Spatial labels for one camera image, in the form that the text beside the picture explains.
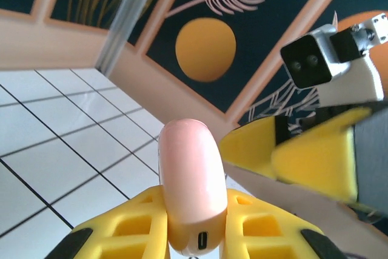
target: wooden frame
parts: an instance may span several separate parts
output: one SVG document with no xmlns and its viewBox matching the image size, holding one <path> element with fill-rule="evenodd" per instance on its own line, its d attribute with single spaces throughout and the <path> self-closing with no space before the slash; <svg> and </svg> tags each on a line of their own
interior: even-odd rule
<svg viewBox="0 0 388 259">
<path fill-rule="evenodd" d="M 38 19 L 41 5 L 42 5 L 42 0 L 34 0 L 30 13 L 13 12 L 10 10 L 0 8 L 0 16 L 4 16 L 6 18 L 16 18 L 16 19 L 20 19 L 28 22 L 35 22 Z"/>
<path fill-rule="evenodd" d="M 308 31 L 332 0 L 309 0 L 226 112 L 237 123 L 283 63 L 280 48 Z"/>
<path fill-rule="evenodd" d="M 172 75 L 170 72 L 168 72 L 166 69 L 164 69 L 162 66 L 160 66 L 158 63 L 156 63 L 153 59 L 147 56 L 148 49 L 150 48 L 156 34 L 158 33 L 160 27 L 162 26 L 166 13 L 170 10 L 171 6 L 175 0 L 159 0 L 156 4 L 154 10 L 152 11 L 152 14 L 147 21 L 147 24 L 144 27 L 143 32 L 141 33 L 138 42 L 136 43 L 136 48 L 138 53 L 141 54 L 142 59 L 145 60 L 148 64 L 153 66 L 156 70 L 158 70 L 161 74 L 164 74 L 166 77 L 168 77 L 171 82 L 175 82 L 177 85 L 179 85 L 181 88 L 186 90 L 189 94 L 194 96 L 195 99 L 198 101 L 201 101 L 201 103 L 204 106 L 207 106 L 211 108 L 219 117 L 226 120 L 225 113 L 220 111 L 218 108 L 216 108 L 213 104 L 208 102 L 205 98 L 203 98 L 201 95 L 196 93 L 193 89 L 191 89 L 189 86 L 184 84 L 181 80 L 179 80 L 177 77 Z"/>
<path fill-rule="evenodd" d="M 138 43 L 136 44 L 136 51 L 142 55 L 142 58 L 147 61 L 148 64 L 153 66 L 160 73 L 164 74 L 172 82 L 175 82 L 181 88 L 189 92 L 205 106 L 212 108 L 212 110 L 222 119 L 232 123 L 236 127 L 239 126 L 238 121 L 245 114 L 246 109 L 248 109 L 249 106 L 254 102 L 260 92 L 265 88 L 265 86 L 280 68 L 282 64 L 280 55 L 278 53 L 280 48 L 290 40 L 295 39 L 303 33 L 307 32 L 307 30 L 319 18 L 324 9 L 331 2 L 331 0 L 309 0 L 306 3 L 303 9 L 299 12 L 298 16 L 294 19 L 289 28 L 285 31 L 280 40 L 268 54 L 267 58 L 263 61 L 259 69 L 251 77 L 250 81 L 239 93 L 226 113 L 224 113 L 147 56 L 147 51 L 164 22 L 164 15 L 170 10 L 174 1 L 175 0 L 158 1 L 154 11 L 150 16 L 150 19 L 147 22 L 147 25 L 139 37 Z"/>
</svg>

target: white tile floor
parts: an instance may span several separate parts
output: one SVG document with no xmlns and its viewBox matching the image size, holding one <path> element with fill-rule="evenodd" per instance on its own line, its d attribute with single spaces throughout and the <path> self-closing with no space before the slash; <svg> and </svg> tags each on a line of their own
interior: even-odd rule
<svg viewBox="0 0 388 259">
<path fill-rule="evenodd" d="M 0 72 L 0 257 L 44 258 L 77 224 L 157 185 L 162 127 L 94 69 Z"/>
</svg>

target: black rubber pad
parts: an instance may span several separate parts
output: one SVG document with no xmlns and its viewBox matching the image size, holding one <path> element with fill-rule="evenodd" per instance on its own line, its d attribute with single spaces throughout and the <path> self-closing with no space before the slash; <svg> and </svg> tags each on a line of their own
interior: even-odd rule
<svg viewBox="0 0 388 259">
<path fill-rule="evenodd" d="M 68 234 L 45 259 L 73 259 L 85 244 L 93 230 L 90 228 Z"/>
<path fill-rule="evenodd" d="M 301 230 L 301 234 L 319 259 L 347 259 L 345 254 L 325 235 L 310 229 Z"/>
<path fill-rule="evenodd" d="M 388 109 L 354 126 L 358 202 L 388 214 Z"/>
<path fill-rule="evenodd" d="M 288 116 L 275 116 L 275 138 L 276 145 L 291 139 Z"/>
</svg>

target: black grout line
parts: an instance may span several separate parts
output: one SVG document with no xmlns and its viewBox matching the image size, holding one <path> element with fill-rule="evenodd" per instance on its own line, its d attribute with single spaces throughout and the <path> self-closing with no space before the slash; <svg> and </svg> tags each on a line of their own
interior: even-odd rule
<svg viewBox="0 0 388 259">
<path fill-rule="evenodd" d="M 18 228 L 19 226 L 21 226 L 22 224 L 26 223 L 27 221 L 31 220 L 33 217 L 39 215 L 41 212 L 43 212 L 44 210 L 48 209 L 47 206 L 43 207 L 42 209 L 38 210 L 37 212 L 34 212 L 32 215 L 30 215 L 29 217 L 21 220 L 20 222 L 18 222 L 16 225 L 14 225 L 13 227 L 10 227 L 8 230 L 5 230 L 3 233 L 0 234 L 0 239 L 2 237 L 4 237 L 5 235 L 9 234 L 10 232 L 12 232 L 13 230 L 15 230 L 16 228 Z"/>
<path fill-rule="evenodd" d="M 53 133 L 56 137 L 58 137 L 67 147 L 69 147 L 70 150 L 72 150 L 77 156 L 80 157 L 85 163 L 87 163 L 94 171 L 101 174 L 100 171 L 96 169 L 93 165 L 91 165 L 84 157 L 82 157 L 75 149 L 73 149 L 62 137 L 60 137 L 54 130 L 52 130 L 46 123 L 44 123 L 37 115 L 35 115 L 25 104 L 20 102 L 15 96 L 13 96 L 3 85 L 0 84 L 0 87 L 2 87 L 8 94 L 10 94 L 14 99 L 16 99 L 21 106 L 23 106 L 26 110 L 28 110 L 29 113 L 31 113 L 38 121 L 40 121 L 46 128 L 48 128 L 51 133 Z M 122 192 L 117 186 L 115 186 L 109 179 L 107 179 L 104 175 L 101 175 L 103 179 L 105 179 L 109 184 L 111 184 L 118 192 L 120 192 L 124 197 L 128 198 L 127 195 L 125 195 L 124 192 Z"/>
<path fill-rule="evenodd" d="M 7 107 L 7 106 L 17 106 L 18 103 L 6 103 L 6 104 L 0 104 L 0 107 Z"/>
<path fill-rule="evenodd" d="M 8 156 L 10 156 L 10 155 L 13 155 L 13 154 L 16 154 L 16 153 L 19 153 L 19 152 L 22 152 L 22 151 L 25 151 L 25 150 L 34 148 L 34 147 L 36 147 L 36 146 L 43 145 L 43 144 L 48 143 L 48 142 L 51 142 L 51 141 L 54 141 L 54 140 L 56 140 L 56 139 L 58 139 L 58 138 L 55 136 L 55 137 L 53 137 L 53 138 L 50 138 L 50 139 L 47 139 L 47 140 L 44 140 L 44 141 L 41 141 L 41 142 L 37 142 L 37 143 L 35 143 L 35 144 L 32 144 L 32 145 L 29 145 L 29 146 L 20 148 L 20 149 L 18 149 L 18 150 L 14 150 L 14 151 L 12 151 L 12 152 L 5 153 L 4 155 L 1 155 L 0 158 L 8 157 Z"/>
<path fill-rule="evenodd" d="M 74 187 L 73 189 L 70 189 L 68 192 L 66 192 L 65 194 L 62 194 L 60 197 L 56 198 L 55 200 L 53 200 L 50 204 L 53 205 L 53 204 L 56 204 L 58 201 L 60 201 L 61 199 L 65 198 L 66 196 L 72 194 L 74 191 L 78 190 L 79 188 L 81 188 L 82 186 L 84 186 L 85 184 L 87 184 L 88 182 L 91 182 L 91 180 L 95 179 L 96 177 L 99 177 L 100 174 L 97 173 L 97 174 L 94 174 L 92 177 L 90 177 L 89 179 L 85 180 L 84 182 L 82 182 L 81 184 L 77 185 L 76 187 Z"/>
<path fill-rule="evenodd" d="M 108 91 L 108 90 L 117 89 L 117 88 L 118 88 L 117 86 L 114 86 L 114 87 L 108 87 L 108 88 L 104 88 L 104 89 L 99 89 L 98 91 Z M 95 93 L 95 92 L 96 92 L 95 89 L 91 89 L 91 90 L 88 90 L 88 91 L 75 92 L 75 93 L 66 94 L 66 96 L 76 96 L 76 95 Z M 24 103 L 24 104 L 26 104 L 26 103 L 36 103 L 38 101 L 46 101 L 46 100 L 51 100 L 51 99 L 63 98 L 63 97 L 64 97 L 64 95 L 63 95 L 63 93 L 61 93 L 60 95 L 48 96 L 48 97 L 43 97 L 43 98 L 36 98 L 36 99 L 27 100 L 27 101 L 22 101 L 22 103 Z M 0 105 L 0 107 L 15 106 L 17 104 L 19 104 L 19 103 L 15 102 L 15 103 L 2 104 L 2 105 Z"/>
<path fill-rule="evenodd" d="M 70 224 L 59 212 L 57 212 L 37 191 L 34 190 L 27 182 L 24 181 L 3 159 L 0 158 L 0 163 L 8 169 L 26 188 L 28 188 L 36 197 L 38 197 L 57 217 L 59 217 L 68 227 L 73 229 L 72 224 Z"/>
<path fill-rule="evenodd" d="M 79 75 L 77 75 L 77 73 L 75 73 L 72 69 L 70 69 L 70 71 L 72 71 L 78 78 L 80 78 L 80 79 L 82 79 Z M 89 85 L 91 88 L 93 88 L 88 82 L 86 82 L 85 80 L 83 80 L 87 85 Z M 111 105 L 113 105 L 114 107 L 116 107 L 116 109 L 117 110 L 119 110 L 120 112 L 122 112 L 121 111 L 121 109 L 119 109 L 117 106 L 115 106 L 113 103 L 111 103 L 110 102 L 110 100 L 109 99 L 107 99 L 104 95 L 102 95 L 101 93 L 99 93 L 97 90 L 96 90 L 96 92 L 98 93 L 98 94 L 100 94 L 106 101 L 108 101 Z M 136 124 L 140 129 L 142 129 L 143 131 L 145 131 L 145 133 L 146 134 L 148 134 L 148 136 L 150 136 L 151 138 L 153 138 L 155 141 L 156 141 L 156 139 L 155 139 L 155 137 L 154 136 L 152 136 L 150 133 L 148 133 L 145 129 L 143 129 L 138 123 L 136 123 L 133 119 L 131 119 L 129 116 L 127 116 L 126 115 L 126 117 L 131 121 L 131 122 L 133 122 L 134 124 Z"/>
<path fill-rule="evenodd" d="M 140 108 L 140 109 L 131 110 L 131 111 L 128 112 L 127 114 L 130 114 L 130 113 L 132 113 L 132 112 L 137 112 L 138 110 L 141 110 L 141 108 Z M 120 118 L 120 117 L 122 117 L 122 116 L 124 116 L 124 115 L 125 115 L 125 114 L 120 113 L 119 115 L 113 116 L 113 117 L 111 117 L 111 118 L 104 119 L 104 120 L 100 121 L 99 123 L 106 123 L 107 121 L 111 121 L 111 120 L 114 120 L 114 119 L 116 119 L 116 118 Z M 79 129 L 72 130 L 72 131 L 67 132 L 67 133 L 63 133 L 63 134 L 60 135 L 60 136 L 61 136 L 61 137 L 69 136 L 69 135 L 72 135 L 72 134 L 74 134 L 74 133 L 78 133 L 78 132 L 82 132 L 83 130 L 87 130 L 87 129 L 91 128 L 91 127 L 95 127 L 95 126 L 97 126 L 97 125 L 98 125 L 97 123 L 89 124 L 89 125 L 87 125 L 87 126 L 80 127 Z M 40 146 L 40 145 L 42 145 L 42 144 L 45 144 L 45 143 L 48 143 L 48 142 L 57 140 L 57 139 L 58 139 L 58 136 L 55 136 L 54 138 L 50 138 L 50 139 L 47 139 L 47 140 L 44 140 L 44 141 L 41 141 L 41 142 L 37 142 L 37 143 L 32 144 L 32 145 L 29 145 L 29 146 L 20 148 L 20 149 L 18 149 L 18 150 L 12 151 L 12 152 L 5 153 L 5 154 L 1 155 L 0 157 L 1 157 L 1 158 L 4 158 L 4 157 L 7 157 L 7 156 L 16 154 L 16 153 L 18 153 L 18 152 L 22 152 L 22 151 L 24 151 L 24 150 L 28 150 L 28 149 L 31 149 L 31 148 L 33 148 L 33 147 Z"/>
<path fill-rule="evenodd" d="M 138 150 L 144 148 L 146 145 L 150 144 L 153 140 L 151 141 L 148 141 L 146 142 L 145 144 L 141 145 L 140 147 L 138 147 L 137 149 L 134 150 L 134 152 L 137 152 Z M 128 157 L 132 156 L 133 154 L 132 153 L 128 153 L 126 155 L 124 155 L 123 157 L 121 157 L 119 160 L 117 160 L 116 162 L 112 163 L 111 165 L 105 167 L 103 170 L 101 170 L 101 173 L 104 173 L 106 171 L 108 171 L 109 169 L 115 167 L 117 164 L 119 164 L 120 162 L 123 162 L 125 159 L 127 159 Z M 95 179 L 96 177 L 99 177 L 100 174 L 96 174 L 92 177 L 90 177 L 89 179 L 85 180 L 84 182 L 82 182 L 81 184 L 77 185 L 76 187 L 74 187 L 72 190 L 66 192 L 65 194 L 61 195 L 60 197 L 56 198 L 54 201 L 51 202 L 51 204 L 55 204 L 57 203 L 59 200 L 65 198 L 66 196 L 70 195 L 71 193 L 73 193 L 74 191 L 78 190 L 79 188 L 81 188 L 82 186 L 84 186 L 85 184 L 87 184 L 88 182 L 90 182 L 91 180 Z"/>
<path fill-rule="evenodd" d="M 117 164 L 119 164 L 121 161 L 124 161 L 125 159 L 127 159 L 127 158 L 130 157 L 130 156 L 135 156 L 137 159 L 139 159 L 139 158 L 136 156 L 136 152 L 139 151 L 139 150 L 141 150 L 141 149 L 143 149 L 145 146 L 148 146 L 148 145 L 151 144 L 152 142 L 154 142 L 154 140 L 150 140 L 150 141 L 146 142 L 145 144 L 141 145 L 140 147 L 136 148 L 135 150 L 133 150 L 132 153 L 127 154 L 126 156 L 122 157 L 122 158 L 119 159 L 118 161 L 114 162 L 112 165 L 109 165 L 108 167 L 106 167 L 105 169 L 103 169 L 103 170 L 101 171 L 101 173 L 104 173 L 105 171 L 108 171 L 109 169 L 115 167 L 115 166 L 116 166 Z"/>
<path fill-rule="evenodd" d="M 59 92 L 61 92 L 58 88 L 56 88 L 54 86 L 54 84 L 52 84 L 49 80 L 47 80 L 44 76 L 42 76 L 43 79 L 46 80 L 46 82 L 48 82 L 51 86 L 53 86 L 56 90 L 58 90 Z M 128 149 L 127 146 L 125 146 L 122 142 L 120 142 L 115 136 L 113 136 L 108 130 L 106 130 L 102 125 L 100 125 L 100 123 L 98 123 L 94 118 L 92 118 L 87 112 L 85 112 L 85 110 L 83 110 L 82 108 L 80 108 L 75 102 L 73 102 L 69 97 L 65 96 L 72 104 L 74 104 L 81 112 L 83 112 L 85 115 L 87 115 L 92 121 L 94 121 L 103 131 L 105 131 L 108 135 L 110 135 L 113 139 L 115 139 L 115 141 L 117 143 L 119 143 L 120 145 L 122 145 L 122 147 L 124 147 L 125 149 L 127 149 L 130 153 L 133 153 L 130 149 Z M 139 157 L 137 157 L 137 159 L 139 159 L 145 166 L 147 166 L 147 168 L 149 168 L 153 173 L 155 173 L 157 175 L 157 173 L 147 164 L 145 163 L 142 159 L 140 159 Z"/>
</svg>

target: floor tile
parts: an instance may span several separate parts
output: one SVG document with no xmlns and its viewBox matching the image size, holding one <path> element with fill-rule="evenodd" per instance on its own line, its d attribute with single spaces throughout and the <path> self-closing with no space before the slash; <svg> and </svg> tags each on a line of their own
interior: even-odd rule
<svg viewBox="0 0 388 259">
<path fill-rule="evenodd" d="M 2 164 L 0 185 L 0 234 L 45 207 L 45 204 Z"/>
<path fill-rule="evenodd" d="M 98 176 L 80 187 L 53 207 L 73 226 L 77 226 L 97 215 L 127 201 L 103 177 Z"/>
<path fill-rule="evenodd" d="M 144 148 L 136 151 L 136 156 L 150 166 L 156 173 L 159 173 L 158 142 L 153 141 Z"/>
<path fill-rule="evenodd" d="M 51 210 L 46 209 L 1 238 L 1 258 L 42 259 L 70 231 Z"/>
<path fill-rule="evenodd" d="M 130 113 L 128 117 L 153 137 L 158 136 L 164 127 L 162 122 L 145 109 Z"/>
<path fill-rule="evenodd" d="M 64 136 L 63 139 L 100 171 L 130 153 L 99 126 Z"/>
<path fill-rule="evenodd" d="M 97 92 L 72 95 L 69 98 L 96 122 L 122 114 Z"/>
<path fill-rule="evenodd" d="M 65 95 L 93 90 L 69 69 L 38 70 L 38 72 Z"/>
<path fill-rule="evenodd" d="M 59 139 L 3 160 L 49 203 L 97 174 Z"/>
<path fill-rule="evenodd" d="M 28 103 L 25 106 L 57 135 L 95 123 L 65 97 Z"/>
<path fill-rule="evenodd" d="M 145 131 L 126 116 L 107 121 L 101 126 L 131 151 L 151 140 Z"/>
<path fill-rule="evenodd" d="M 95 90 L 115 86 L 108 78 L 106 78 L 103 74 L 94 68 L 73 69 L 72 71 L 76 73 L 81 79 L 83 79 L 87 84 L 92 86 Z"/>
<path fill-rule="evenodd" d="M 151 186 L 159 185 L 157 174 L 153 173 L 135 156 L 129 156 L 113 166 L 104 172 L 104 176 L 129 198 L 137 196 Z"/>
<path fill-rule="evenodd" d="M 136 101 L 134 101 L 119 88 L 104 90 L 100 93 L 123 113 L 141 108 L 141 106 Z"/>
<path fill-rule="evenodd" d="M 0 156 L 55 137 L 21 105 L 0 107 Z"/>
<path fill-rule="evenodd" d="M 20 101 L 61 95 L 50 83 L 32 70 L 1 71 L 0 84 Z"/>
<path fill-rule="evenodd" d="M 0 87 L 0 106 L 16 102 L 16 99 L 14 99 L 8 92 Z"/>
</svg>

